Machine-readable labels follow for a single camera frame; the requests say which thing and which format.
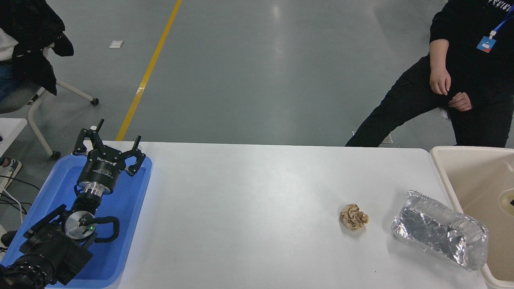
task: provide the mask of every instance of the jeans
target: jeans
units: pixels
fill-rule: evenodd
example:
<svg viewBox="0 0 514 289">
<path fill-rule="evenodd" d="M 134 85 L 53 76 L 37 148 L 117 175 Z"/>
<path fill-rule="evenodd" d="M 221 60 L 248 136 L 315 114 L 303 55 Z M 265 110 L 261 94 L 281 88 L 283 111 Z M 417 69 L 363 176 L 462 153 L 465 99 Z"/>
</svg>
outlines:
<svg viewBox="0 0 514 289">
<path fill-rule="evenodd" d="M 18 88 L 22 80 L 12 71 L 12 63 L 0 61 L 0 102 Z"/>
</svg>

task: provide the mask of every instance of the epoxy floor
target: epoxy floor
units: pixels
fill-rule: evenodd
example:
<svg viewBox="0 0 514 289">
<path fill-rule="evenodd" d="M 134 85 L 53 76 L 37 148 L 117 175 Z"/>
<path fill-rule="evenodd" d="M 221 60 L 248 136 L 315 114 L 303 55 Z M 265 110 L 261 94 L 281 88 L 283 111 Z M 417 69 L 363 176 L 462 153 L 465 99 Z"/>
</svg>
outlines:
<svg viewBox="0 0 514 289">
<path fill-rule="evenodd" d="M 431 19 L 445 2 L 183 0 L 124 140 L 343 146 L 428 53 Z M 176 1 L 48 3 L 75 47 L 73 57 L 50 53 L 57 78 L 100 99 L 91 106 L 58 88 L 42 105 L 40 129 L 64 155 L 100 118 L 100 136 L 116 138 Z M 124 44 L 109 49 L 113 40 Z M 432 113 L 392 137 L 388 147 L 455 143 L 450 122 Z M 38 186 L 54 164 L 29 127 L 7 155 L 23 163 L 18 177 Z M 24 202 L 37 194 L 19 183 L 9 191 Z M 0 214 L 6 229 L 19 227 L 16 210 L 3 205 Z"/>
</svg>

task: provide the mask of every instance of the white cable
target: white cable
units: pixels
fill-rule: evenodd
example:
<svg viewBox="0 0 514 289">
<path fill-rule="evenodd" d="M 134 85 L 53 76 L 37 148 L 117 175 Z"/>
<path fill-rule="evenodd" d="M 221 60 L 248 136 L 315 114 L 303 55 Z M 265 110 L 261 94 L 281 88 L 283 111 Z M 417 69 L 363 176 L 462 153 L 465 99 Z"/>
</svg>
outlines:
<svg viewBox="0 0 514 289">
<path fill-rule="evenodd" d="M 22 223 L 23 223 L 23 214 L 22 214 L 22 204 L 20 204 L 18 202 L 18 200 L 16 200 L 13 196 L 11 196 L 11 194 L 5 190 L 5 188 L 2 188 L 2 190 L 11 198 L 13 199 L 17 204 L 18 206 L 20 206 L 20 220 L 22 220 Z"/>
</svg>

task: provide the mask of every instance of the blue lanyard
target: blue lanyard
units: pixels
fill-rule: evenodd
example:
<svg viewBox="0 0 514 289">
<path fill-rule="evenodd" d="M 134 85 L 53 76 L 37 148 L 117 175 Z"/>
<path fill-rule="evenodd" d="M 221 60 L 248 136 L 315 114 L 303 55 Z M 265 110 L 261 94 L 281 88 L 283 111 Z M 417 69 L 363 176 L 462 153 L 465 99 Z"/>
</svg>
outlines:
<svg viewBox="0 0 514 289">
<path fill-rule="evenodd" d="M 514 18 L 514 5 L 512 5 L 512 7 L 510 8 L 509 12 L 507 13 L 507 16 L 505 16 L 505 19 L 503 19 L 503 21 L 498 26 L 496 26 L 496 28 L 493 31 L 498 32 L 498 29 L 500 29 L 500 27 L 502 27 L 502 25 L 505 24 L 505 22 L 511 20 L 512 18 Z"/>
</svg>

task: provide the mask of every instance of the white desk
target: white desk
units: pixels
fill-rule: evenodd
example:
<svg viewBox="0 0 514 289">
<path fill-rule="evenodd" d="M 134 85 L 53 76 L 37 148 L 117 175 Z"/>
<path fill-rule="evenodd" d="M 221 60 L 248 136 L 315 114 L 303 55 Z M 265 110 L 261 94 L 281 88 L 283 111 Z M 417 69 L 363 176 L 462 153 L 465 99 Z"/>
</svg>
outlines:
<svg viewBox="0 0 514 289">
<path fill-rule="evenodd" d="M 4 139 L 0 141 L 0 156 L 5 153 L 26 125 L 27 120 L 24 118 L 0 118 L 0 136 Z"/>
<path fill-rule="evenodd" d="M 486 288 L 480 272 L 391 233 L 410 189 L 450 205 L 426 151 L 141 147 L 152 177 L 125 270 L 109 288 Z M 370 215 L 364 230 L 340 224 L 348 203 Z"/>
</svg>

